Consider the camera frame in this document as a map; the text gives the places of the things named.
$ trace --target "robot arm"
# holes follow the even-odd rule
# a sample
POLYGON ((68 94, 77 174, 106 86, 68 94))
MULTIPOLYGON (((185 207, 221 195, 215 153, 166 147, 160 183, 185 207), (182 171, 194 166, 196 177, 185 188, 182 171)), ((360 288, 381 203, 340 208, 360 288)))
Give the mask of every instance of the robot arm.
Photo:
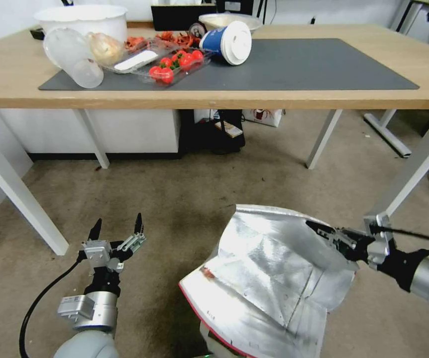
POLYGON ((366 217, 367 232, 332 228, 314 221, 306 224, 350 261, 364 261, 397 281, 401 289, 429 302, 429 250, 406 253, 397 248, 386 215, 366 217))
POLYGON ((99 240, 102 220, 91 229, 77 261, 65 273, 50 283, 35 299, 22 323, 19 335, 19 351, 22 358, 28 358, 25 351, 25 331, 29 318, 40 299, 58 281, 71 272, 82 260, 88 260, 93 269, 93 280, 84 294, 62 298, 57 314, 72 321, 72 328, 78 333, 66 341, 56 352, 55 358, 118 358, 113 337, 116 331, 120 296, 119 274, 128 260, 146 240, 141 214, 135 222, 135 230, 125 241, 109 242, 99 240))

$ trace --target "carpeted floor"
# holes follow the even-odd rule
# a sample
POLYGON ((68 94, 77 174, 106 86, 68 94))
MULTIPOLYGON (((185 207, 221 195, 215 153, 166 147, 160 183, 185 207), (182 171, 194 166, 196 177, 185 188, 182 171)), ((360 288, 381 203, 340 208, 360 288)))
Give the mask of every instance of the carpeted floor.
MULTIPOLYGON (((19 327, 36 295, 76 257, 95 221, 102 238, 124 240, 138 211, 148 237, 126 262, 116 344, 121 357, 190 358, 206 353, 199 322, 177 287, 210 254, 234 212, 234 204, 291 208, 336 226, 362 228, 362 215, 405 163, 356 111, 345 111, 318 166, 304 160, 327 111, 288 111, 279 128, 244 124, 240 153, 192 153, 181 160, 40 161, 24 181, 69 241, 57 257, 9 202, 0 206, 0 358, 18 356, 19 327)), ((401 112, 392 130, 415 147, 414 128, 429 112, 401 112)), ((429 234, 429 182, 423 179, 396 211, 396 227, 429 234)), ((398 237, 410 251, 429 243, 398 237)), ((89 283, 81 264, 35 310, 27 331, 32 358, 51 357, 71 335, 56 315, 64 295, 89 283)), ((344 303, 330 314, 323 358, 429 357, 429 305, 401 291, 366 265, 344 303)))

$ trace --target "white cup lid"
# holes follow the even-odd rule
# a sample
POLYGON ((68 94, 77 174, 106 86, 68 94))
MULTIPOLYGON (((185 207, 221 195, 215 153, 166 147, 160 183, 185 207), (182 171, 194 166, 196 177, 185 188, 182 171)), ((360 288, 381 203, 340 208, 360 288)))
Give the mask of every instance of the white cup lid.
POLYGON ((240 65, 251 52, 251 32, 241 21, 233 21, 224 31, 221 51, 226 60, 232 65, 240 65))

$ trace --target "table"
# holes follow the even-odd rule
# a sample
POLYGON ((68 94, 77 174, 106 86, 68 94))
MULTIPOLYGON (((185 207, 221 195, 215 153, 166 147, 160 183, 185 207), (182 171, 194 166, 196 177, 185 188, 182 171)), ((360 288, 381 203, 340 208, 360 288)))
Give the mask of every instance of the table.
MULTIPOLYGON (((414 21, 419 15, 420 10, 423 8, 429 11, 429 0, 403 0, 390 28, 404 35, 408 35, 414 21)), ((387 129, 387 125, 396 111, 396 109, 386 110, 380 120, 373 114, 366 113, 364 115, 364 119, 375 128, 379 135, 382 136, 400 154, 401 157, 408 158, 410 154, 412 154, 412 151, 387 129)))
MULTIPOLYGON (((152 29, 132 29, 149 36, 152 29)), ((40 91, 57 72, 41 43, 24 31, 0 40, 0 108, 71 108, 101 166, 109 165, 89 108, 330 109, 307 160, 313 169, 343 109, 429 109, 429 45, 374 25, 281 25, 255 38, 340 38, 420 86, 417 90, 40 91)), ((429 169, 429 131, 371 212, 391 215, 429 169)), ((0 153, 0 187, 58 255, 68 244, 0 153)))

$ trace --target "onion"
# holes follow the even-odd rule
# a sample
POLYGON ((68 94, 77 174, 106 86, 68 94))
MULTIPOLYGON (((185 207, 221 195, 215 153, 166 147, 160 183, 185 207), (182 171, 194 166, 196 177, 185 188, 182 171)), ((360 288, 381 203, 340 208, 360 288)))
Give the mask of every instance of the onion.
POLYGON ((103 66, 113 65, 123 56, 124 45, 113 37, 101 32, 89 32, 87 40, 95 60, 103 66))

